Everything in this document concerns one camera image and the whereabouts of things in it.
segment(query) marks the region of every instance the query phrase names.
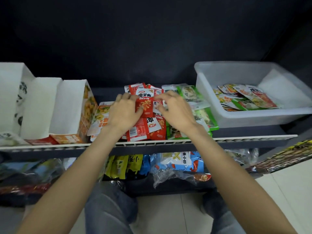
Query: tile grout line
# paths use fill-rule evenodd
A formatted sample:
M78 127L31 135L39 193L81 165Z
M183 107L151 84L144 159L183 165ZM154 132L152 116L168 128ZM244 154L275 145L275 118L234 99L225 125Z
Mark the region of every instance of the tile grout line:
M181 198L181 204L182 204L182 210L183 210L183 216L184 216L184 222L185 222L185 229L186 229L186 233L188 234L188 228L186 226L186 220L185 220L185 214L184 214L183 201L182 201L182 195L181 194L180 194L180 198Z
M297 214L295 213L294 209L292 208L292 205L290 204L290 202L288 201L288 199L286 198L286 196L284 195L282 189L280 188L279 184L277 183L277 181L275 180L274 176L272 174L270 174L273 178L273 180L275 181L277 187L280 189L281 193L283 194L285 200L287 201L287 204L289 205L289 207L291 208L292 212L294 213L294 216L296 217L297 222L300 224L302 230L304 230L304 232L306 232L306 229L303 228L302 223L300 222L299 218L297 217Z

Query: blue jeans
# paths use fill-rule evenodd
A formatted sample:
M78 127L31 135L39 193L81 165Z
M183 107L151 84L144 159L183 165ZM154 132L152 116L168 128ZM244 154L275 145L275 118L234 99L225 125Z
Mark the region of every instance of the blue jeans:
M214 218L211 234L243 234L243 228L216 191L203 196L207 214ZM86 234L133 234L129 224L136 220L138 202L110 182L97 183L85 205Z

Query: plastic bin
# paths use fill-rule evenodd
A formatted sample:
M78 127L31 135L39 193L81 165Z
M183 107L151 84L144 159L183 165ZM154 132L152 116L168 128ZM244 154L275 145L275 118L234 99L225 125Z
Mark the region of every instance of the plastic bin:
M312 90L272 62L197 62L196 87L211 104L220 128L286 124L312 114ZM250 84L278 100L283 109L228 112L213 92L218 85Z

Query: yellow snack package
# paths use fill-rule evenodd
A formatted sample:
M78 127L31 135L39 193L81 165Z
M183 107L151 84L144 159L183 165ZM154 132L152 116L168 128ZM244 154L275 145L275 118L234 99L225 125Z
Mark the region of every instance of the yellow snack package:
M128 155L115 157L113 164L111 166L110 172L111 178L114 179L119 177L120 179L126 179L128 159L129 159Z
M127 165L127 172L132 170L135 174L140 171L142 166L143 154L135 154L129 155L128 165Z
M108 161L104 170L104 174L107 175L108 177L110 177L110 170L112 168L114 158L115 158L115 155L108 157Z

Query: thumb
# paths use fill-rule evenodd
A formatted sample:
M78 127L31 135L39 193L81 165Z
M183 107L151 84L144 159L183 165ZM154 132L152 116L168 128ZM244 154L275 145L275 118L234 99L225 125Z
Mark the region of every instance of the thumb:
M138 108L138 110L135 113L138 118L140 118L140 116L142 115L143 111L144 111L144 107L141 106L141 107Z
M168 112L167 112L166 108L165 108L162 104L158 104L157 107L156 107L156 109L157 109L158 111L160 111L161 114L162 114L164 117L167 116L167 113L168 113Z

